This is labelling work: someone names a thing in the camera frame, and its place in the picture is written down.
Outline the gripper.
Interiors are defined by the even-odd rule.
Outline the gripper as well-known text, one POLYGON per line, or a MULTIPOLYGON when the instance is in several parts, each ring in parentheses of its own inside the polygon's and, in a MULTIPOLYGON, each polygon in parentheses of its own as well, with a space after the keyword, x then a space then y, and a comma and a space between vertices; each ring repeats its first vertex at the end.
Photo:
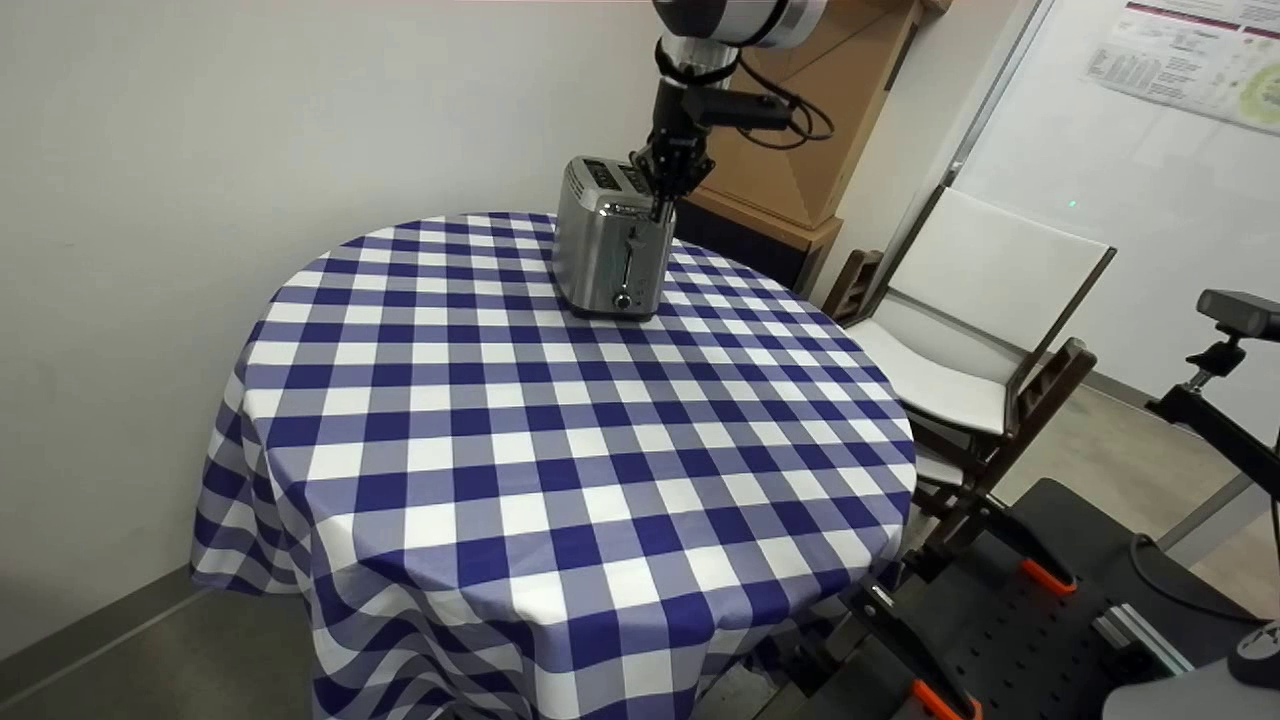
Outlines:
POLYGON ((672 222, 676 205, 716 169, 716 160, 707 155, 710 131, 699 126, 684 105, 689 91, 692 91, 694 97, 700 97, 714 88, 714 85, 681 85, 667 76, 658 81, 648 146, 630 154, 630 164, 650 199, 654 223, 672 222), (671 156, 666 161, 664 187, 653 159, 668 154, 671 156))

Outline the silver toaster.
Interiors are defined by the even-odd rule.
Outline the silver toaster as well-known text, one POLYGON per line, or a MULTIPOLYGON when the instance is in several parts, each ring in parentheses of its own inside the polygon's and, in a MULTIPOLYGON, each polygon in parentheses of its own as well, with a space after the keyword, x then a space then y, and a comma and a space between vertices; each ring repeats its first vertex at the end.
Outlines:
POLYGON ((556 214, 552 273, 559 297, 576 316, 648 322, 658 311, 669 254, 672 222, 603 217, 604 202, 652 205, 636 170, 626 161, 580 155, 564 167, 556 214), (612 306, 630 292, 627 311, 612 306))

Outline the stack of cardboard boxes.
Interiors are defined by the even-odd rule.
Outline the stack of cardboard boxes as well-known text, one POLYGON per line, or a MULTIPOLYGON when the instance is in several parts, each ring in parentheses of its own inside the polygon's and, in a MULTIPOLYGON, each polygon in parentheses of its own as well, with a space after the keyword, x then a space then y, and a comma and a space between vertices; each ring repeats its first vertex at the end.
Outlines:
POLYGON ((838 215, 918 36, 954 0, 826 0, 792 49, 748 49, 735 90, 801 99, 792 129, 721 128, 716 169, 681 205, 675 236, 808 292, 844 228, 838 215))

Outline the blue white checkered tablecloth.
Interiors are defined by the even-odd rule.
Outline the blue white checkered tablecloth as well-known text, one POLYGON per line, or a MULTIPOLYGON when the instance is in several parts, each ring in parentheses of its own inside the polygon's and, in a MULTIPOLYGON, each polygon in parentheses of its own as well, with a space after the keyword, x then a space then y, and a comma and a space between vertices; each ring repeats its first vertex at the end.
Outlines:
POLYGON ((682 241, 653 319, 575 316, 554 229, 360 236, 236 360, 189 570, 302 600, 315 717, 686 720, 899 543, 908 415, 828 316, 682 241))

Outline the row of folding chairs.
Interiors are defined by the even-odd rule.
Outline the row of folding chairs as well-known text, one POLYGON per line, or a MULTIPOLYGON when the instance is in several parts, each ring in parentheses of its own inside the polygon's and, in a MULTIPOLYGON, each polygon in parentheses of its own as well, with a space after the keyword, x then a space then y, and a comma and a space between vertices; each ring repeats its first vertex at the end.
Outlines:
POLYGON ((824 310, 908 410, 916 506, 941 536, 1094 369, 1065 329, 1115 254, 940 186, 891 250, 850 255, 824 310))

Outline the whiteboard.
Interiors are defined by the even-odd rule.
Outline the whiteboard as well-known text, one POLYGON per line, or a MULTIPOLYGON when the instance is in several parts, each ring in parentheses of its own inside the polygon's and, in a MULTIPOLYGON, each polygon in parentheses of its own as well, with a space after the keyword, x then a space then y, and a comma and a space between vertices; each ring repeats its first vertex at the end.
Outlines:
POLYGON ((1280 136, 1106 88, 1085 64, 1125 0, 1037 0, 956 156, 955 187, 1112 246, 1069 333, 1162 396, 1219 337, 1201 292, 1280 302, 1280 136))

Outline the poster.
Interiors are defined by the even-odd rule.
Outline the poster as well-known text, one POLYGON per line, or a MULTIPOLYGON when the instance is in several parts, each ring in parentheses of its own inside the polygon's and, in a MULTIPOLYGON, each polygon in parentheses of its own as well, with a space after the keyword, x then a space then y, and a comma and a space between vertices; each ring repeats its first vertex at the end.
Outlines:
POLYGON ((1280 136, 1280 0, 1125 0, 1084 76, 1280 136))

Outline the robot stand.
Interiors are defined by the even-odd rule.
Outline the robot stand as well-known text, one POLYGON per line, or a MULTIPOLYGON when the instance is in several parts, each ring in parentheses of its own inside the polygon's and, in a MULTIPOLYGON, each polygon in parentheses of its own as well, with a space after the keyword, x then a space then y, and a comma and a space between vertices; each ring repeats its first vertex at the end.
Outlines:
MULTIPOLYGON (((1076 574, 1074 594, 1032 580, 987 534, 945 565, 924 547, 886 588, 984 720, 1102 720, 1120 687, 1215 664, 1274 623, 1057 480, 1038 480, 1011 509, 1076 574)), ((847 618, 851 647, 792 651, 788 687, 755 720, 936 720, 911 697, 910 671, 847 618)))

